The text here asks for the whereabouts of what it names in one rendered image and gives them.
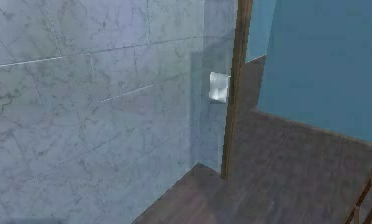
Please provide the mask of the brown wooden chair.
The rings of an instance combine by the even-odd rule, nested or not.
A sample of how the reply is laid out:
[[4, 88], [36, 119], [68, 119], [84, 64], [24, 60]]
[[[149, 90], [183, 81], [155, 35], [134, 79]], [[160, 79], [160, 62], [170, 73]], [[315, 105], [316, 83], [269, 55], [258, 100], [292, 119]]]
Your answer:
[[372, 168], [344, 224], [372, 224]]

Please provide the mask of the white wall switch plate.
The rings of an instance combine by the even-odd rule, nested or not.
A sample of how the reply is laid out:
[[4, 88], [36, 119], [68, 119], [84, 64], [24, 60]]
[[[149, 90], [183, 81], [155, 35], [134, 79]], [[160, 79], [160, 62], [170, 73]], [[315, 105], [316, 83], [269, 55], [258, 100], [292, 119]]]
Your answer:
[[230, 87], [230, 76], [211, 72], [209, 75], [209, 99], [216, 103], [226, 103]]

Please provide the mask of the brown wooden door frame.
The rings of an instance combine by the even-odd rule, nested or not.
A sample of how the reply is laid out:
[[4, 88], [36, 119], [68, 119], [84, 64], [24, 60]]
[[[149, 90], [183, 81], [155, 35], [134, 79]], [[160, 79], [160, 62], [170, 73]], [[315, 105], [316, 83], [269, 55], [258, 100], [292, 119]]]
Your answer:
[[227, 106], [226, 127], [221, 165], [221, 178], [229, 177], [230, 160], [233, 154], [233, 140], [235, 133], [236, 110], [238, 106], [238, 90], [242, 75], [242, 67], [245, 64], [249, 27], [254, 0], [238, 0], [236, 18], [235, 39], [231, 67], [230, 87]]

